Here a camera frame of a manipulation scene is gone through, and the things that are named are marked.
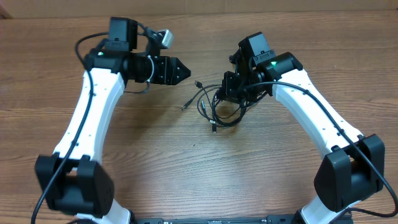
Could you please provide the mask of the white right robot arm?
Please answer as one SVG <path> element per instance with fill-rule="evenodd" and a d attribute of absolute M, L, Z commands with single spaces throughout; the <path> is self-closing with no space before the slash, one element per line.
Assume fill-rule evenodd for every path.
<path fill-rule="evenodd" d="M 347 123 L 313 85 L 290 53 L 240 48 L 230 56 L 215 98 L 237 103 L 244 113 L 265 95 L 284 105 L 310 136 L 322 163 L 313 181 L 315 198 L 293 215 L 269 215 L 268 223 L 352 223 L 355 204 L 385 184 L 382 140 Z"/>

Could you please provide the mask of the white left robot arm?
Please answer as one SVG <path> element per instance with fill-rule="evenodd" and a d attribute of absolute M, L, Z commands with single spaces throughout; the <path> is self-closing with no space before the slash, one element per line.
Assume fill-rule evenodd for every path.
<path fill-rule="evenodd" d="M 93 48 L 85 56 L 80 98 L 51 156 L 40 155 L 35 173 L 40 202 L 51 210 L 93 223 L 135 223 L 114 198 L 114 182 L 102 167 L 104 139 L 128 80 L 177 85 L 191 71 L 177 58 Z"/>

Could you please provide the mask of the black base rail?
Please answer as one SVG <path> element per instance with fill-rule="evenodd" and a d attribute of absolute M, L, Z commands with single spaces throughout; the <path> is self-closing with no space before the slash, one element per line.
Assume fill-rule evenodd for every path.
<path fill-rule="evenodd" d="M 133 223 L 137 224 L 291 224 L 294 215 L 268 215 L 262 218 L 189 218 L 164 220 L 162 218 L 140 218 Z"/>

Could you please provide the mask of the brown cardboard wall panel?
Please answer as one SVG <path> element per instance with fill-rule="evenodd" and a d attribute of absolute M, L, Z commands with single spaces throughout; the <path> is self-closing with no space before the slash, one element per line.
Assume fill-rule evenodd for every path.
<path fill-rule="evenodd" d="M 393 9 L 397 0 L 1 0 L 7 19 Z"/>

